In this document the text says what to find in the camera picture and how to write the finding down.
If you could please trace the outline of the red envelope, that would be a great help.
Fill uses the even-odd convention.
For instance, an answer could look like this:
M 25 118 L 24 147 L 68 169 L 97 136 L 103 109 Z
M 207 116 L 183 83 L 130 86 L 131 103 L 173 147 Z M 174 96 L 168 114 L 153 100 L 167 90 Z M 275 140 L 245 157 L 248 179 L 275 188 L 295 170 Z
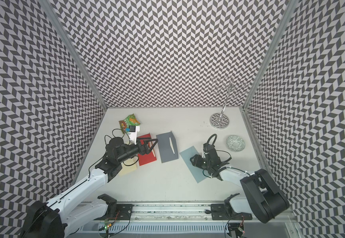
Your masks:
M 145 135 L 139 136 L 139 138 L 140 138 L 141 144 L 144 145 L 145 143 L 144 143 L 144 140 L 142 140 L 142 138 L 151 138 L 151 135 L 145 134 Z M 139 156 L 138 162 L 139 162 L 140 166 L 154 162 L 157 160 L 154 150 L 152 150 L 152 152 L 150 154 L 145 154 L 145 155 L 138 154 L 138 156 Z

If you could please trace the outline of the dark grey envelope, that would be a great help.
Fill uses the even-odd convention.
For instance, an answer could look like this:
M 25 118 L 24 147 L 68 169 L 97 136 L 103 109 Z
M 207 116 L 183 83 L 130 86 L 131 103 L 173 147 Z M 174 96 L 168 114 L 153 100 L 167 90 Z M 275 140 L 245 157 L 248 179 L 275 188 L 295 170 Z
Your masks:
M 177 160 L 179 158 L 177 143 L 172 131 L 156 135 L 162 163 Z

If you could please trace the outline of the cream yellow envelope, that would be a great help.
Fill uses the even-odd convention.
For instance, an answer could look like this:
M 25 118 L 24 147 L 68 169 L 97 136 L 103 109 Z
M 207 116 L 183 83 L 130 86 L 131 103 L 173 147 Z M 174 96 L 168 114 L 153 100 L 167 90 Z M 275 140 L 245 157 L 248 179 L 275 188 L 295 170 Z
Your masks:
M 138 157 L 133 157 L 122 163 L 122 170 L 119 172 L 119 176 L 124 176 L 138 169 Z

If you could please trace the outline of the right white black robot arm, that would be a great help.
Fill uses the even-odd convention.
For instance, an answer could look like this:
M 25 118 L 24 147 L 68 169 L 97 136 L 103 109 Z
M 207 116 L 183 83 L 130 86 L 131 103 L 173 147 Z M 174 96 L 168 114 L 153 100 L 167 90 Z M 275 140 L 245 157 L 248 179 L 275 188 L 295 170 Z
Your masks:
M 227 217 L 253 214 L 262 223 L 267 223 L 290 207 L 288 198 L 279 188 L 272 176 L 265 170 L 243 171 L 230 165 L 229 158 L 221 161 L 218 150 L 210 149 L 202 155 L 194 155 L 190 162 L 194 167 L 208 173 L 208 177 L 231 182 L 242 188 L 244 197 L 239 193 L 224 200 Z

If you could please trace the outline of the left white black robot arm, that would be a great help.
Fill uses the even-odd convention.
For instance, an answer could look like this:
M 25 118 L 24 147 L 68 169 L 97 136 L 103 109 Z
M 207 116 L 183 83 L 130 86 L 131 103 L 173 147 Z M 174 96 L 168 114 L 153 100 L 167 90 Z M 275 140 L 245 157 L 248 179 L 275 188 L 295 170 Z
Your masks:
M 94 191 L 111 181 L 122 169 L 122 163 L 137 155 L 150 154 L 158 139 L 138 138 L 135 144 L 125 144 L 114 137 L 106 145 L 99 163 L 81 181 L 48 200 L 36 201 L 26 210 L 21 238 L 66 238 L 85 224 L 103 217 L 116 200 L 102 194 L 91 203 L 78 208 Z

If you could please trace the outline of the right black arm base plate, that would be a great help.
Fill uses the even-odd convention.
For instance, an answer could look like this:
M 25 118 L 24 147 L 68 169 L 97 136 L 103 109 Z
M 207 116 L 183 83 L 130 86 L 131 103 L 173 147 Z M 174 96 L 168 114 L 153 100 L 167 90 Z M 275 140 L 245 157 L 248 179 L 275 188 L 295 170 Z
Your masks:
M 205 214 L 211 215 L 212 220 L 214 221 L 243 219 L 252 220 L 251 212 L 236 212 L 231 207 L 231 199 L 238 198 L 239 195 L 239 193 L 231 194 L 224 200 L 223 203 L 211 204 L 210 210 L 206 209 Z M 243 203 L 249 205 L 246 199 L 243 200 L 242 197 L 239 197 L 239 200 L 242 200 Z

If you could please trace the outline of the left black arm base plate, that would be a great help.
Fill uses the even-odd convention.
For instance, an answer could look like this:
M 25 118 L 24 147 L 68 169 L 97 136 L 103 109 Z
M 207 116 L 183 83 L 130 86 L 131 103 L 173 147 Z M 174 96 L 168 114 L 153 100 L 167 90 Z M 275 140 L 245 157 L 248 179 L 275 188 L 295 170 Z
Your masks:
M 130 220 L 134 207 L 133 204 L 118 203 L 115 198 L 107 194 L 102 194 L 97 199 L 99 202 L 104 202 L 106 209 L 103 215 L 95 220 Z

